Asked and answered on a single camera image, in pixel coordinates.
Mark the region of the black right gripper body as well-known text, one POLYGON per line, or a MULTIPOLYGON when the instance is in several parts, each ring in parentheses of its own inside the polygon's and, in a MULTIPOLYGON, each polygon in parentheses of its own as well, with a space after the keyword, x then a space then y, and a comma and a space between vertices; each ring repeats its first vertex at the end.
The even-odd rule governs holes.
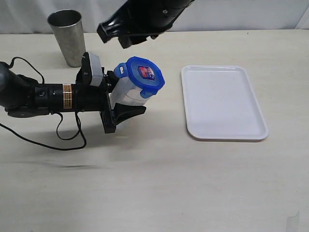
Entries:
POLYGON ((128 13, 133 23, 129 36, 154 35, 152 39, 156 39, 192 3, 192 0, 129 0, 128 13))

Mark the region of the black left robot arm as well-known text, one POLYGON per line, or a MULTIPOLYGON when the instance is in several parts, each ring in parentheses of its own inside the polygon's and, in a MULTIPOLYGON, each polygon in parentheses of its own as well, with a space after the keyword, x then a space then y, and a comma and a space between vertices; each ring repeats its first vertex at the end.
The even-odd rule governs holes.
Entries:
POLYGON ((105 72, 97 55, 85 52, 74 84, 39 83, 11 71, 14 63, 0 64, 0 104, 16 118, 64 112, 99 112, 105 133, 114 133, 121 122, 142 115, 145 106, 117 103, 111 106, 109 94, 118 78, 105 72))

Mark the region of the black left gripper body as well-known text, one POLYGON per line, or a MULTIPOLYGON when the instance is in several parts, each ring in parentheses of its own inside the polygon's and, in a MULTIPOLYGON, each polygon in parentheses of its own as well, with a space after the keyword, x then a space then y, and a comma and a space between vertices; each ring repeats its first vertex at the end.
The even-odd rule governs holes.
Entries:
POLYGON ((116 126, 113 123, 114 113, 111 107, 107 85, 105 82, 104 67, 103 79, 99 87, 90 86, 91 70, 89 52, 85 52, 81 60, 81 68, 76 75, 74 104, 76 109, 83 112, 99 112, 105 133, 114 133, 116 126))

